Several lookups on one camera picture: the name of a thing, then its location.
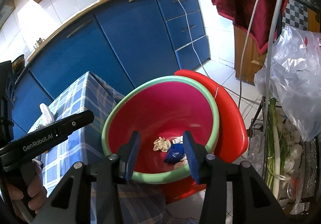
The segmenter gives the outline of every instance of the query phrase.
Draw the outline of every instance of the blue checkered cloth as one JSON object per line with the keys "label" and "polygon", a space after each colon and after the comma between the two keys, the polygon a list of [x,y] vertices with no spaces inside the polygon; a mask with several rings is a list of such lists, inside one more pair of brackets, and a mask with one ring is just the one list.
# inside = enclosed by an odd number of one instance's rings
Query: blue checkered cloth
{"label": "blue checkered cloth", "polygon": [[[102,129],[110,112],[124,96],[105,81],[87,72],[72,83],[50,105],[49,109],[59,120],[85,110],[94,113],[94,122],[73,132],[68,140],[55,146],[41,156],[44,164],[43,183],[51,194],[57,183],[77,161],[84,164],[98,163],[104,157],[102,150]],[[29,132],[42,125],[42,116]],[[131,181],[118,185],[119,199],[125,224],[196,224],[194,219],[174,218],[166,209],[165,197],[157,185]],[[91,192],[91,224],[96,224],[95,183]]]}

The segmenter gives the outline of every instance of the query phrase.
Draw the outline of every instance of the blue kitchen cabinet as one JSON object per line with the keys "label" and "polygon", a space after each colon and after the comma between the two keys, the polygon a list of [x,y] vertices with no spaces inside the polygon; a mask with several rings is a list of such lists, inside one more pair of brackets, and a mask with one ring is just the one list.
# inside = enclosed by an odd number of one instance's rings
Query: blue kitchen cabinet
{"label": "blue kitchen cabinet", "polygon": [[54,99],[87,71],[123,95],[134,89],[94,15],[79,18],[45,47],[30,71]]}
{"label": "blue kitchen cabinet", "polygon": [[135,87],[178,70],[156,0],[119,0],[95,16]]}
{"label": "blue kitchen cabinet", "polygon": [[12,119],[17,126],[13,128],[15,139],[28,132],[41,115],[39,105],[51,104],[53,98],[27,72],[14,91]]}
{"label": "blue kitchen cabinet", "polygon": [[25,130],[23,130],[14,120],[13,120],[13,137],[14,139],[19,139],[20,137],[27,134]]}
{"label": "blue kitchen cabinet", "polygon": [[[206,36],[194,41],[193,45],[201,63],[210,58]],[[192,70],[200,65],[192,44],[189,44],[180,50],[176,50],[175,54],[179,64],[179,69]]]}
{"label": "blue kitchen cabinet", "polygon": [[[197,0],[179,0],[186,13],[191,13],[199,10]],[[184,10],[178,0],[157,0],[160,11],[164,20],[169,20],[182,15],[185,15]]]}
{"label": "blue kitchen cabinet", "polygon": [[[188,14],[187,20],[192,40],[196,40],[205,35],[202,17],[199,11]],[[174,50],[191,42],[185,15],[166,21],[165,24]]]}

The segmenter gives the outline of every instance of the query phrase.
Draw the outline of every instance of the human hand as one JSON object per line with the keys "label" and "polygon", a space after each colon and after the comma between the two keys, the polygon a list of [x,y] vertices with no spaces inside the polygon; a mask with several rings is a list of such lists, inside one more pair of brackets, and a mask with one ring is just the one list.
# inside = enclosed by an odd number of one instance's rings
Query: human hand
{"label": "human hand", "polygon": [[[39,164],[36,163],[35,161],[33,163],[35,166],[36,175],[35,175],[33,181],[28,186],[28,190],[27,190],[28,195],[32,198],[29,201],[28,206],[31,210],[35,211],[37,214],[39,212],[41,206],[44,204],[44,202],[47,199],[47,190],[43,186],[42,176],[41,176],[41,168],[40,168]],[[8,182],[7,182],[7,187],[8,187],[10,198],[13,201],[21,200],[23,198],[23,193],[21,190],[14,187],[13,185],[11,185]],[[24,220],[21,212],[15,206],[14,206],[14,211],[20,219]]]}

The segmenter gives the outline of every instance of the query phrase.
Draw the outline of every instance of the white power cord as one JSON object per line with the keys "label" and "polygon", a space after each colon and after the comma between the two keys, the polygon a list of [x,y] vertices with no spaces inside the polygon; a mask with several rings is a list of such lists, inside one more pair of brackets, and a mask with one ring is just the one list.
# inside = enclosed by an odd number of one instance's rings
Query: white power cord
{"label": "white power cord", "polygon": [[256,7],[257,7],[258,2],[259,2],[259,0],[256,0],[256,1],[255,1],[255,4],[254,4],[254,8],[253,8],[253,12],[252,12],[250,24],[248,25],[248,32],[246,33],[246,38],[245,38],[245,43],[244,43],[244,47],[243,47],[242,57],[241,57],[240,74],[239,74],[239,79],[240,79],[240,98],[239,98],[239,105],[238,105],[239,109],[240,109],[241,97],[242,97],[242,68],[243,68],[243,58],[244,58],[244,53],[245,53],[246,46],[248,45],[248,37],[249,37],[249,35],[250,35],[250,30],[251,30],[251,27],[252,27],[252,23],[253,23],[253,19],[254,19],[254,15],[255,15],[255,12],[256,12]]}
{"label": "white power cord", "polygon": [[[191,39],[191,43],[192,43],[193,50],[194,50],[194,52],[195,52],[195,54],[196,54],[196,56],[197,56],[197,59],[198,59],[200,65],[201,65],[202,69],[205,71],[206,76],[207,76],[208,78],[211,78],[211,77],[208,75],[208,73],[207,73],[207,71],[205,70],[205,68],[203,67],[203,64],[202,64],[202,62],[201,62],[201,60],[200,60],[200,58],[199,58],[199,56],[198,56],[198,54],[197,54],[197,52],[196,52],[196,50],[195,50],[195,48],[194,48],[193,39],[192,39],[192,34],[191,34],[191,30],[190,30],[190,28],[189,28],[189,23],[188,23],[188,19],[187,19],[187,12],[186,12],[186,10],[184,9],[184,7],[183,7],[182,3],[180,2],[180,0],[177,0],[177,1],[179,2],[179,5],[181,5],[181,7],[182,7],[182,9],[183,9],[183,11],[184,11],[184,13],[185,13],[187,28],[188,28],[188,32],[189,32],[189,36],[190,36],[190,39]],[[232,91],[232,90],[230,90],[230,89],[228,89],[228,88],[226,88],[226,87],[224,87],[224,88],[227,89],[227,90],[229,90],[229,91],[231,91],[232,93],[236,94],[237,96],[240,96],[240,98],[242,98],[242,99],[244,99],[244,100],[247,100],[247,101],[249,101],[249,102],[251,102],[251,103],[254,103],[254,104],[259,104],[259,103],[255,102],[255,101],[253,101],[253,100],[250,100],[250,99],[241,97],[241,92],[240,92],[240,95],[239,95],[239,94],[237,94],[236,92],[234,92],[234,91]]]}
{"label": "white power cord", "polygon": [[272,60],[272,47],[273,47],[273,39],[274,39],[274,32],[276,28],[276,23],[279,18],[279,13],[281,9],[282,0],[276,0],[270,34],[269,34],[269,41],[267,46],[267,66],[266,66],[266,80],[265,80],[265,108],[264,108],[264,115],[263,115],[263,133],[265,134],[266,126],[267,126],[267,114],[269,109],[269,96],[270,96],[270,70],[271,70],[271,60]]}

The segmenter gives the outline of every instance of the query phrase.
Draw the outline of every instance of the tiled floor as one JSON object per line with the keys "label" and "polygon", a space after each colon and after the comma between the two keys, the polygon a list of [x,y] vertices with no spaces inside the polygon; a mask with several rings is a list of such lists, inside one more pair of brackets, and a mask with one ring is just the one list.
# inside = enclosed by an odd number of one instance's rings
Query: tiled floor
{"label": "tiled floor", "polygon": [[[240,82],[235,78],[235,70],[227,65],[221,64],[219,62],[210,60],[205,65],[204,68],[208,75],[217,83],[222,86],[229,88],[230,90],[239,93],[240,92]],[[205,74],[204,69],[200,68],[197,72]],[[239,97],[234,93],[228,91],[235,101],[236,104],[239,102]],[[242,84],[242,97],[245,97],[249,100],[260,102],[261,96],[259,92],[253,85],[246,83]],[[241,100],[240,112],[243,116],[243,120],[246,128],[250,126],[251,119],[254,117],[258,105],[252,102]],[[242,161],[240,157],[234,163],[239,164]],[[197,194],[187,197],[186,199],[177,201],[175,203],[169,204],[168,209],[173,214],[173,216],[186,218],[192,217],[199,219],[205,192],[201,191]],[[226,224],[232,224],[233,219],[233,196],[232,196],[232,183],[227,183],[227,202],[226,202]]]}

